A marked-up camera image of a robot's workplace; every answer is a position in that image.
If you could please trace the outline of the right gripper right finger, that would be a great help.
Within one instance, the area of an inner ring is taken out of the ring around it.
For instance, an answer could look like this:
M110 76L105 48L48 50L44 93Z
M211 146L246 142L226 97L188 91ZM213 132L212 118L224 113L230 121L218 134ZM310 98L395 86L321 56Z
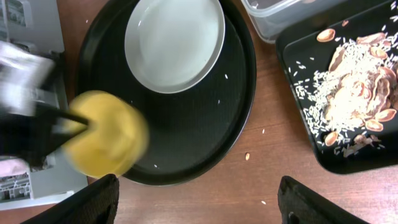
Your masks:
M290 176L283 176L278 189L282 224L367 224Z

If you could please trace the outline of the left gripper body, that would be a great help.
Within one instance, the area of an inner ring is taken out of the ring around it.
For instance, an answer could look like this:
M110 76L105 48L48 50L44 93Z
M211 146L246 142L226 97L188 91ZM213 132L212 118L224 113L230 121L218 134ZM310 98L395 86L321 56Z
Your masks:
M44 158L60 145L52 131L62 111L40 103L36 114L1 115L1 155L22 159L29 165L41 165Z

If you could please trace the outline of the grey dishwasher rack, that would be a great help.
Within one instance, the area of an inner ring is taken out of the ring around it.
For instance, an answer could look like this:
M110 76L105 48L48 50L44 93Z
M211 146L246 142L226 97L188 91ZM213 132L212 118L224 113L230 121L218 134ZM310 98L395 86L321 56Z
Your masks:
M54 69L38 90L37 103L45 103L67 111L68 103L63 75L65 73L64 43L57 2L2 1L1 42L51 59ZM56 128L65 120L59 121ZM1 161L17 159L2 156ZM44 158L41 165L29 165L22 175L1 177L1 209L34 207L58 203L86 187L86 177L68 162L61 146Z

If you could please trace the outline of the yellow bowl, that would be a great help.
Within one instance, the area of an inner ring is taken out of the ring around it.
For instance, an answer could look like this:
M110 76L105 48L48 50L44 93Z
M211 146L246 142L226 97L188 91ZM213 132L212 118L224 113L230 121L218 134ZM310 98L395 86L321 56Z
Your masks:
M69 104L69 112L89 121L86 131L62 145L67 161L84 175L119 177L148 148L149 127L144 116L117 96L87 91Z

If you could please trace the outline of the black rectangular bin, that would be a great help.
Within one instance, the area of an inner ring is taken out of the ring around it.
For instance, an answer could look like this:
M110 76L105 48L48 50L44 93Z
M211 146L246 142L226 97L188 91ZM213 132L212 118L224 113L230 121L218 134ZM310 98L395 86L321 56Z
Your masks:
M310 91L314 90L314 73L328 68L339 43L382 30L395 34L397 23L392 20L395 15L397 1L346 1L292 25L280 34L275 43L277 56L302 119L308 118L307 111L313 103L306 96L299 96L298 88L307 85ZM336 30L339 42L317 42L317 34L326 28ZM323 133L313 134L308 123L304 126L315 158L332 173L352 174L397 164L396 118L387 122L384 130L376 134L381 138L380 145L366 146L348 157L336 153L347 146L348 141L341 141L339 146L324 146Z

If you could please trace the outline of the pink cup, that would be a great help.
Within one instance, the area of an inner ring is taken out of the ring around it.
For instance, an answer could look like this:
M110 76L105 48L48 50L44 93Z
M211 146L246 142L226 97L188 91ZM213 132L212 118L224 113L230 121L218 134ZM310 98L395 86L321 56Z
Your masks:
M0 176L9 177L25 174L29 170L28 164L22 159L7 159L1 161Z

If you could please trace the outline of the clear plastic bin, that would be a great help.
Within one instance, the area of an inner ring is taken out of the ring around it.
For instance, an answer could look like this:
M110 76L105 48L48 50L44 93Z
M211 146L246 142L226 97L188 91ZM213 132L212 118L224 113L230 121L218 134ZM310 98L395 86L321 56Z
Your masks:
M288 26L344 0L241 0L258 36L273 44Z

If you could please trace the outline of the peanut shells food waste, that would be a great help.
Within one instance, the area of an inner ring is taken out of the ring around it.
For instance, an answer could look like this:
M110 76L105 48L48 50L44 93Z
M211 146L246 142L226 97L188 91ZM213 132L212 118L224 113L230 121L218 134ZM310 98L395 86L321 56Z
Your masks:
M319 32L319 43L339 42L334 28ZM313 75L313 91L300 86L299 96L313 104L305 123L313 134L323 133L322 144L339 146L343 157L380 145L377 133L397 119L397 32L377 31L339 43L328 68Z

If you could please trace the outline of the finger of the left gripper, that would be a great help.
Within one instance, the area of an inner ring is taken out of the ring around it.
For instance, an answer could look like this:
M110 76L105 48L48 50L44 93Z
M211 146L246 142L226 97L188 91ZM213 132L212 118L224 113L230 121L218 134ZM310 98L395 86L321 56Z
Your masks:
M86 118L54 108L45 103L36 104L34 119L35 140L40 146L61 146L85 132L89 126L89 121ZM59 127L54 132L53 127L58 126L58 122L62 120L80 123L84 128L78 131L67 131Z

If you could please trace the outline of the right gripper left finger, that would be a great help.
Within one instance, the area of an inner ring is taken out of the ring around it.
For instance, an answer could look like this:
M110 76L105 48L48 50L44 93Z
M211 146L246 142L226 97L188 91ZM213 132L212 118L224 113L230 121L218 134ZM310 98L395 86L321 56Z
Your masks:
M25 224L113 224L119 203L119 179L108 174Z

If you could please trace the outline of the round black tray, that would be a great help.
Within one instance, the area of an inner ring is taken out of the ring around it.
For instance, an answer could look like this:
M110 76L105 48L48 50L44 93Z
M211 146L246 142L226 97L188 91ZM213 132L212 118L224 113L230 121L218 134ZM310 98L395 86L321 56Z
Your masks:
M249 29L231 1L222 1L226 37L211 72L193 88L166 95L143 87L124 59L123 32L135 1L107 2L80 49L76 94L103 90L137 108L149 125L149 147L125 177L146 185L192 180L215 166L244 129L256 89Z

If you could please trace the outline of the grey round plate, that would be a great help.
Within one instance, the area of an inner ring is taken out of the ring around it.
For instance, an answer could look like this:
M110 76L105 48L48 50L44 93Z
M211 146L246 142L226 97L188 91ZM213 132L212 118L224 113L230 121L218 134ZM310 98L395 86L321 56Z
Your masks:
M225 33L219 0L140 0L126 27L126 61L144 87L182 92L209 74Z

